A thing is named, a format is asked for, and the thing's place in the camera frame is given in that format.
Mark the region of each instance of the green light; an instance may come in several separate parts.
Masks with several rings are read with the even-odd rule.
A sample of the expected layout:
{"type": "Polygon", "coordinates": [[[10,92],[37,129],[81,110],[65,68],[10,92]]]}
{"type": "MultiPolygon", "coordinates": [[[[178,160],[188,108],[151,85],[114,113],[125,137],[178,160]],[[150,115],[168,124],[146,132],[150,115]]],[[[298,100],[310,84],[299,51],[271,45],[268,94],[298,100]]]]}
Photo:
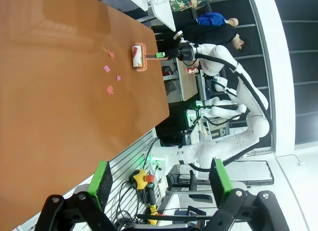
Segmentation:
{"type": "Polygon", "coordinates": [[[152,160],[165,160],[164,158],[160,158],[160,157],[153,157],[151,158],[152,160]]]}

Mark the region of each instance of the wooden desk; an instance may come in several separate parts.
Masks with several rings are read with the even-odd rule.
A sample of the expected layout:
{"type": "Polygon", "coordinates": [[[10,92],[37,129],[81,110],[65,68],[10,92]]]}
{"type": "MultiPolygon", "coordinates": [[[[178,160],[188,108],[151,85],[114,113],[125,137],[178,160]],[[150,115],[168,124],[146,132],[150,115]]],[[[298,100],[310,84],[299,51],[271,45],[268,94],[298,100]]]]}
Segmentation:
{"type": "Polygon", "coordinates": [[[132,69],[136,42],[157,52],[150,29],[97,0],[1,2],[0,230],[6,231],[169,111],[159,61],[144,72],[132,69]],[[106,92],[110,84],[113,95],[106,92]]]}
{"type": "Polygon", "coordinates": [[[188,75],[187,68],[191,68],[191,66],[186,66],[182,61],[177,61],[177,68],[180,78],[180,87],[181,87],[181,95],[183,101],[186,101],[196,95],[198,93],[197,82],[195,79],[195,75],[188,75]]]}

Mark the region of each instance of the bolt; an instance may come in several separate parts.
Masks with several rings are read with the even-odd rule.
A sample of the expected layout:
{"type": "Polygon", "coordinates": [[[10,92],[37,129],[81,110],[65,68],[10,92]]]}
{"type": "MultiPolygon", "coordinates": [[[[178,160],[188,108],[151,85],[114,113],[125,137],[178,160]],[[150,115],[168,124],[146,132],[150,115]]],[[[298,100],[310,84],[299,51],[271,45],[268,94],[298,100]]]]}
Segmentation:
{"type": "Polygon", "coordinates": [[[58,197],[54,197],[52,200],[53,200],[53,203],[58,203],[60,201],[58,197]]]}
{"type": "Polygon", "coordinates": [[[269,194],[264,193],[264,194],[263,194],[263,198],[264,198],[264,199],[268,199],[268,198],[269,198],[269,194]]]}
{"type": "Polygon", "coordinates": [[[235,194],[236,194],[237,196],[241,197],[243,193],[242,193],[240,190],[238,190],[237,192],[235,192],[235,194]]]}
{"type": "Polygon", "coordinates": [[[79,198],[80,200],[84,200],[84,199],[86,198],[86,196],[85,196],[84,194],[79,194],[79,195],[78,195],[78,198],[79,198]]]}

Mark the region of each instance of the blue shirt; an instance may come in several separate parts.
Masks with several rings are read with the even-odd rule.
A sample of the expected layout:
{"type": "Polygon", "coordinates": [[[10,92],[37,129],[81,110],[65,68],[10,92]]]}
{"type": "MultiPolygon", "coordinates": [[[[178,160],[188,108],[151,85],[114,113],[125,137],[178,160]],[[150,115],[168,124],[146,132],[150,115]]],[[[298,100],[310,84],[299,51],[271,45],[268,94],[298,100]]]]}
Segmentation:
{"type": "Polygon", "coordinates": [[[225,18],[217,12],[208,12],[197,18],[199,25],[220,26],[225,23],[225,18]]]}

